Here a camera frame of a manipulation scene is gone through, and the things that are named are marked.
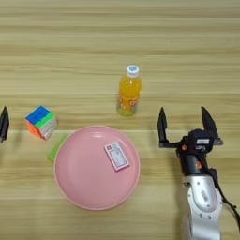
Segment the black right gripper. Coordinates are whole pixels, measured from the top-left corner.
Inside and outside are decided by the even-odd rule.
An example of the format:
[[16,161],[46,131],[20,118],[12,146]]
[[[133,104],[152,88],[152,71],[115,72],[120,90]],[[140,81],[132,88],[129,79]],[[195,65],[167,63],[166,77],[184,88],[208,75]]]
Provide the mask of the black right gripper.
[[[203,128],[218,139],[218,130],[209,111],[202,110]],[[184,137],[180,142],[169,142],[166,137],[167,119],[163,108],[160,108],[157,120],[157,132],[160,148],[175,148],[180,159],[181,170],[184,176],[208,174],[206,154],[210,152],[210,144],[197,144],[189,137]]]

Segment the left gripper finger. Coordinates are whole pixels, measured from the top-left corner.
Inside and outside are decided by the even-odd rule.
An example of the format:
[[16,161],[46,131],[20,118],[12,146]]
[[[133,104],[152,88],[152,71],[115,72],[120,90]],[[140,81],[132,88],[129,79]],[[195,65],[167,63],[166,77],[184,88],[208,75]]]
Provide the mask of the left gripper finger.
[[0,115],[0,143],[7,139],[8,128],[9,128],[8,108],[4,107]]

